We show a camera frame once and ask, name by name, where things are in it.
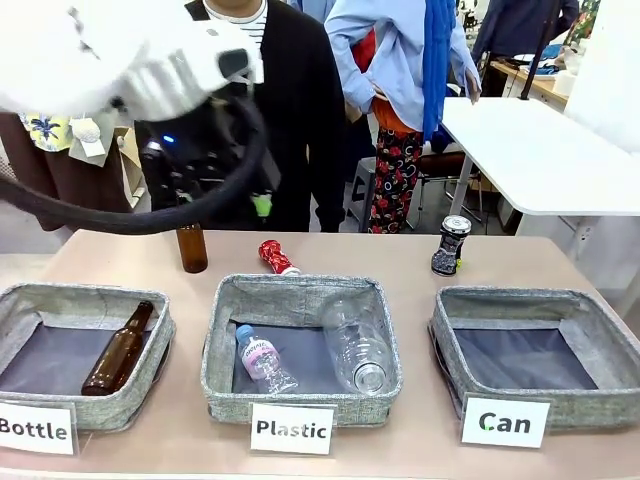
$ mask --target plastic bottle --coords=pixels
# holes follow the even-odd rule
[[[364,307],[335,300],[321,312],[327,346],[340,383],[355,393],[374,395],[388,388],[390,348]]]
[[[256,335],[251,325],[236,330],[238,353],[260,393],[293,393],[298,382],[280,366],[280,355],[269,340]]]

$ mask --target table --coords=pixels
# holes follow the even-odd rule
[[[524,84],[527,81],[528,74],[523,70],[517,70],[502,62],[492,61],[491,68],[498,70],[508,75],[507,83],[504,87],[503,97],[518,97],[524,88]],[[529,92],[529,98],[534,98],[546,103],[551,108],[562,112],[567,106],[569,97],[566,95],[560,95],[553,91],[553,86],[556,83],[555,78],[550,76],[548,79],[534,78],[531,84],[531,91]]]
[[[577,257],[598,216],[640,215],[640,162],[537,100],[445,99],[444,128],[466,153],[450,213],[460,213],[471,166],[522,213],[585,217]]]
[[[272,235],[305,272],[365,275],[384,287],[405,378],[386,426],[340,429],[328,458],[304,458],[250,453],[248,427],[208,418],[199,372],[216,287],[234,272],[267,271],[257,247],[270,234],[207,232],[209,268],[189,275],[180,269],[172,232],[148,237],[79,232],[52,260],[43,279],[167,293],[177,324],[167,369],[130,430],[94,435],[79,458],[1,451],[0,466],[5,470],[0,470],[0,477],[6,477],[6,469],[108,472],[105,477],[110,479],[125,472],[172,479],[216,473],[495,480],[612,478],[640,472],[640,429],[553,435],[540,451],[459,444],[460,424],[425,331],[435,293],[458,284],[566,287],[594,293],[550,240],[470,237],[460,273],[443,278],[430,270],[436,236]]]

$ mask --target hand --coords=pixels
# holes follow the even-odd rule
[[[344,113],[351,123],[355,122],[362,116],[359,108],[352,107],[348,102],[344,102]]]
[[[383,100],[385,102],[388,102],[389,99],[387,98],[387,96],[384,94],[384,92],[380,89],[380,87],[378,87],[375,83],[373,84],[373,90],[376,92],[375,93],[375,97],[379,98],[380,100]]]
[[[480,98],[480,85],[478,85],[478,83],[476,82],[476,77],[473,75],[473,73],[471,73],[471,70],[466,69],[464,72],[464,76],[467,80],[467,88],[469,90],[467,92],[467,95],[469,95],[471,104],[473,105]]]

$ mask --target red can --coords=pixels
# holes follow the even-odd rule
[[[282,246],[276,240],[267,240],[260,248],[258,254],[265,262],[271,265],[278,275],[299,275],[300,269],[294,267],[287,256],[282,253]]]

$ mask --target plastic sign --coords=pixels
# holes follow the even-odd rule
[[[71,410],[0,403],[0,446],[29,452],[74,454]]]
[[[550,405],[468,397],[462,443],[540,448]]]
[[[253,404],[251,449],[328,455],[333,409]]]

